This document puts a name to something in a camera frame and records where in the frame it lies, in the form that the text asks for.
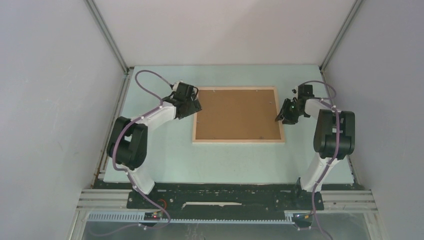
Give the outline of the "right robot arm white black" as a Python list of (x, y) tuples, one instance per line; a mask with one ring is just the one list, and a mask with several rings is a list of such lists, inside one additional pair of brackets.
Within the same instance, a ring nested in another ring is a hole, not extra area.
[(329, 103), (330, 97), (317, 97), (312, 81), (296, 86), (293, 98), (286, 98), (275, 121), (295, 125), (300, 117), (316, 119), (313, 135), (314, 158), (307, 172), (298, 179), (300, 190), (291, 194), (291, 204), (304, 209), (311, 202), (309, 193), (319, 192), (329, 172), (355, 149), (356, 118), (352, 111)]

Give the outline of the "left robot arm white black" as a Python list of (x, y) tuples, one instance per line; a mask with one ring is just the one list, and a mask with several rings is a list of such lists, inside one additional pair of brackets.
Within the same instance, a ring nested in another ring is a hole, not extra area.
[(158, 194), (152, 191), (155, 181), (144, 165), (149, 134), (167, 122), (202, 110), (198, 87), (182, 81), (170, 87), (170, 95), (160, 98), (158, 105), (148, 112), (132, 118), (118, 117), (106, 147), (113, 169), (126, 175), (133, 189), (140, 193), (138, 201), (145, 208), (153, 208), (158, 202)]

